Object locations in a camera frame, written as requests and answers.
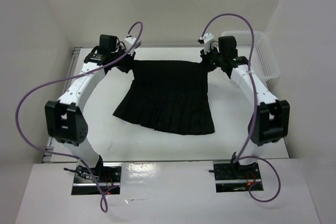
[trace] white wall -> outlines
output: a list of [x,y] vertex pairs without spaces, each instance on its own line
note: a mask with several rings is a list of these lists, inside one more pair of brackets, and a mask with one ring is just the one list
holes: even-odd
[[293,157],[336,153],[336,0],[280,0],[266,33],[281,70],[271,83],[291,105]]
[[[19,136],[14,122],[21,97],[38,84],[65,77],[71,48],[45,0],[0,0],[0,164],[41,161]],[[63,84],[38,91],[24,104],[20,120],[27,136],[46,145],[44,104]]]
[[[264,30],[279,0],[47,0],[73,46],[98,42],[101,33],[124,36],[136,20],[144,22],[145,45],[197,45],[206,23],[215,15],[234,12]],[[225,18],[211,27],[246,30],[237,18]]]

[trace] white basket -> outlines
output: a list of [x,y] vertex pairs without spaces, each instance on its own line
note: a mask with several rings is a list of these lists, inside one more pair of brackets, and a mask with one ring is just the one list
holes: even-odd
[[[252,39],[250,31],[225,31],[222,36],[234,36],[237,41],[238,56],[248,58]],[[255,46],[252,54],[251,66],[262,81],[268,81],[280,76],[278,64],[267,36],[262,31],[255,31]]]

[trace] purple hose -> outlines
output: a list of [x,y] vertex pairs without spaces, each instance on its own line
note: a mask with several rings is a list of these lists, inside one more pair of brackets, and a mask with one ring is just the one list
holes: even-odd
[[65,154],[65,153],[59,153],[59,152],[51,152],[51,151],[47,151],[47,150],[45,150],[44,148],[38,147],[38,146],[36,146],[35,144],[33,144],[31,141],[29,141],[29,139],[28,139],[28,138],[24,135],[24,133],[22,132],[22,129],[21,129],[21,126],[20,126],[20,123],[19,123],[19,112],[20,112],[20,108],[21,108],[23,102],[27,99],[28,96],[30,96],[30,95],[31,95],[32,93],[34,93],[36,90],[39,90],[39,89],[41,89],[41,88],[43,88],[43,87],[45,87],[45,86],[48,86],[48,85],[51,85],[51,84],[54,84],[54,83],[58,83],[58,82],[62,82],[62,81],[68,81],[68,80],[72,80],[72,79],[76,79],[76,78],[80,78],[80,77],[86,76],[86,75],[88,75],[88,74],[90,74],[90,73],[99,71],[100,69],[103,69],[103,68],[106,68],[106,67],[109,67],[109,66],[111,66],[111,65],[113,65],[113,64],[115,64],[115,63],[117,63],[118,61],[122,60],[122,59],[123,59],[123,58],[124,58],[124,57],[125,57],[125,56],[126,56],[126,55],[127,55],[127,54],[128,54],[134,47],[135,47],[135,46],[136,46],[136,44],[138,43],[138,41],[139,41],[139,39],[140,39],[140,37],[141,37],[142,30],[143,30],[143,24],[142,24],[142,22],[140,22],[140,21],[135,22],[135,23],[131,26],[130,30],[128,31],[128,34],[132,31],[132,29],[134,28],[134,26],[136,26],[137,24],[140,25],[140,31],[139,31],[139,34],[138,34],[138,36],[137,36],[137,38],[136,38],[134,44],[133,44],[128,50],[126,50],[126,52],[125,52],[121,57],[119,57],[118,59],[114,60],[113,62],[110,62],[110,63],[108,63],[108,64],[106,64],[106,65],[104,65],[104,66],[101,66],[101,67],[99,67],[99,68],[90,70],[90,71],[88,71],[88,72],[86,72],[86,73],[79,74],[79,75],[77,75],[77,76],[72,76],[72,77],[69,77],[69,78],[59,79],[59,80],[55,80],[55,81],[49,81],[49,82],[47,82],[47,83],[41,84],[41,85],[39,85],[39,86],[33,88],[32,90],[30,90],[28,93],[26,93],[26,94],[22,97],[22,99],[19,101],[19,104],[18,104],[18,106],[17,106],[17,108],[16,108],[16,111],[15,111],[15,124],[16,124],[17,130],[18,130],[19,134],[21,135],[21,137],[23,138],[23,140],[24,140],[30,147],[32,147],[32,148],[34,148],[34,149],[36,149],[36,150],[38,150],[38,151],[40,151],[40,152],[43,152],[43,153],[49,153],[49,154],[60,155],[60,156],[65,156],[65,157],[73,157],[73,158],[75,158],[75,159],[79,159],[79,160],[85,165],[85,167],[88,169],[90,175],[92,176],[93,181],[94,181],[94,183],[96,184],[97,189],[98,189],[98,191],[99,191],[99,193],[100,193],[100,195],[101,195],[100,208],[101,208],[101,210],[102,210],[103,212],[105,212],[105,213],[108,211],[108,204],[107,204],[105,195],[107,194],[107,192],[109,192],[109,190],[108,190],[108,191],[105,191],[105,192],[102,191],[102,189],[100,188],[100,186],[99,186],[99,184],[98,184],[98,181],[96,180],[94,174],[92,173],[92,171],[91,171],[90,167],[87,165],[87,163],[85,163],[85,161],[83,161],[82,159],[80,159],[80,157],[78,157],[78,156],[74,156],[74,155],[70,155],[70,154]]
[[251,186],[249,186],[248,188],[248,191],[251,195],[251,197],[258,201],[258,202],[270,202],[272,200],[274,200],[276,197],[278,197],[279,193],[280,193],[280,190],[281,190],[281,182],[280,182],[280,177],[279,177],[279,174],[277,173],[277,171],[275,170],[275,168],[267,161],[265,160],[264,158],[261,158],[261,157],[257,157],[257,156],[246,156],[246,157],[241,157],[242,153],[244,152],[247,144],[248,144],[248,141],[251,139],[251,136],[253,134],[253,131],[254,131],[254,128],[255,128],[255,125],[256,125],[256,120],[257,120],[257,104],[258,104],[258,99],[257,99],[257,89],[256,89],[256,84],[254,82],[254,79],[253,79],[253,76],[251,74],[251,60],[252,60],[252,53],[253,53],[253,48],[254,48],[254,32],[253,32],[253,28],[251,26],[251,24],[249,23],[249,21],[244,18],[243,16],[240,16],[238,14],[235,14],[235,13],[223,13],[223,14],[219,14],[217,15],[216,17],[214,17],[213,19],[211,19],[209,21],[209,23],[206,25],[206,27],[204,28],[203,32],[202,32],[202,35],[201,37],[203,38],[206,30],[208,29],[208,27],[211,25],[211,23],[220,18],[220,17],[223,17],[223,16],[234,16],[234,17],[238,17],[240,19],[242,19],[248,26],[248,28],[250,29],[250,32],[251,32],[251,37],[252,37],[252,43],[251,43],[251,50],[250,50],[250,54],[249,54],[249,57],[248,57],[248,64],[247,64],[247,69],[248,69],[248,75],[250,76],[250,80],[251,80],[251,84],[252,84],[252,88],[253,88],[253,97],[254,97],[254,105],[253,105],[253,115],[252,115],[252,121],[251,121],[251,127],[249,129],[249,132],[248,132],[248,135],[246,137],[246,140],[240,150],[240,152],[238,153],[238,155],[236,156],[236,158],[234,159],[234,163],[238,162],[239,160],[241,159],[246,159],[246,158],[256,158],[256,159],[259,159],[259,160],[262,160],[264,162],[266,162],[274,171],[275,175],[277,176],[278,178],[278,183],[279,183],[279,187],[278,187],[278,191],[277,193],[270,199],[267,199],[267,200],[261,200],[261,199],[257,199],[256,197],[254,197],[251,193],[251,189],[253,187],[253,185],[255,184],[252,184]]

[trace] purple cable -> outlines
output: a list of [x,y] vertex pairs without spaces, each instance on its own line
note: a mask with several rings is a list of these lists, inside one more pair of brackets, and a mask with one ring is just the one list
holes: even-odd
[[128,31],[128,35],[130,34],[130,32],[132,31],[132,29],[134,28],[134,26],[136,26],[137,24],[140,25],[140,31],[139,31],[139,34],[134,42],[134,44],[128,49],[126,50],[126,52],[121,56],[119,57],[118,59],[114,60],[113,62],[110,62],[104,66],[101,66],[99,68],[96,68],[96,69],[93,69],[93,70],[90,70],[86,73],[83,73],[83,74],[79,74],[77,76],[72,76],[72,77],[68,77],[68,78],[64,78],[64,79],[59,79],[59,80],[55,80],[55,81],[49,81],[47,83],[44,83],[44,84],[41,84],[33,89],[31,89],[28,93],[26,93],[22,99],[19,101],[19,104],[16,108],[16,111],[15,111],[15,124],[16,124],[16,127],[17,127],[17,130],[20,134],[20,136],[23,138],[23,140],[32,148],[40,151],[40,152],[43,152],[43,153],[49,153],[49,154],[54,154],[54,155],[59,155],[59,156],[64,156],[64,157],[72,157],[72,158],[75,158],[75,159],[78,159],[80,160],[84,165],[85,167],[88,169],[90,175],[92,176],[92,179],[94,181],[94,183],[96,184],[97,186],[97,189],[101,195],[101,200],[100,200],[100,208],[103,212],[107,212],[108,211],[108,204],[107,204],[107,200],[106,200],[106,197],[105,195],[111,190],[111,189],[114,189],[114,187],[110,188],[109,190],[107,191],[102,191],[102,189],[100,188],[99,184],[98,184],[98,181],[96,180],[93,172],[91,171],[90,167],[87,165],[87,163],[85,163],[84,160],[82,160],[80,157],[78,156],[74,156],[74,155],[70,155],[70,154],[65,154],[65,153],[60,153],[60,152],[51,152],[51,151],[47,151],[45,150],[44,148],[41,148],[41,147],[38,147],[36,146],[35,144],[33,144],[31,141],[29,141],[29,139],[25,136],[25,134],[23,133],[22,129],[21,129],[21,126],[20,126],[20,123],[19,123],[19,112],[20,112],[20,108],[23,104],[23,102],[27,99],[28,96],[30,96],[32,93],[34,93],[36,90],[39,90],[45,86],[48,86],[48,85],[51,85],[51,84],[55,84],[55,83],[59,83],[59,82],[63,82],[63,81],[68,81],[68,80],[72,80],[72,79],[77,79],[77,78],[80,78],[80,77],[83,77],[83,76],[86,76],[88,74],[91,74],[93,72],[96,72],[96,71],[99,71],[103,68],[106,68],[106,67],[109,67],[115,63],[117,63],[118,61],[122,60],[135,46],[136,44],[138,43],[140,37],[141,37],[141,34],[142,34],[142,30],[143,30],[143,24],[142,22],[138,21],[138,22],[135,22],[131,28],[129,29]]
[[278,183],[279,183],[279,187],[278,187],[278,191],[277,193],[270,199],[268,200],[260,200],[260,199],[257,199],[256,197],[254,197],[251,193],[251,188],[253,187],[253,185],[255,184],[252,184],[251,186],[249,186],[248,188],[248,191],[251,195],[251,197],[258,201],[258,202],[270,202],[272,200],[274,200],[276,197],[278,197],[279,193],[280,193],[280,190],[281,190],[281,182],[280,182],[280,177],[279,177],[279,174],[277,173],[277,171],[275,170],[275,168],[267,161],[265,160],[264,158],[261,158],[261,157],[257,157],[257,156],[246,156],[246,157],[241,157],[242,153],[244,152],[247,144],[248,144],[248,141],[250,140],[250,138],[252,137],[252,134],[253,134],[253,131],[254,131],[254,128],[255,128],[255,125],[256,125],[256,120],[257,120],[257,103],[258,103],[258,99],[257,99],[257,89],[256,89],[256,84],[254,82],[254,79],[253,79],[253,76],[251,74],[251,60],[252,60],[252,53],[253,53],[253,48],[254,48],[254,32],[253,32],[253,28],[250,24],[250,22],[244,18],[243,16],[240,16],[238,14],[235,14],[235,13],[222,13],[222,14],[219,14],[217,15],[216,17],[214,17],[213,19],[211,19],[209,21],[209,23],[205,26],[203,32],[202,32],[202,35],[201,37],[203,38],[206,30],[208,29],[208,27],[211,25],[211,23],[220,18],[220,17],[223,17],[223,16],[234,16],[234,17],[238,17],[240,19],[242,19],[248,26],[248,28],[250,29],[250,32],[251,32],[251,37],[252,37],[252,43],[251,43],[251,50],[250,50],[250,54],[249,54],[249,57],[248,57],[248,64],[247,64],[247,69],[248,69],[248,75],[250,76],[250,80],[251,80],[251,84],[252,84],[252,88],[253,88],[253,97],[254,97],[254,106],[253,106],[253,115],[252,115],[252,121],[251,121],[251,127],[250,127],[250,130],[248,132],[248,135],[247,135],[247,138],[240,150],[240,152],[238,153],[238,155],[236,156],[236,158],[234,159],[234,163],[238,162],[239,160],[241,159],[246,159],[246,158],[256,158],[256,159],[259,159],[259,160],[262,160],[264,162],[266,162],[274,171],[275,175],[277,176],[278,178]]

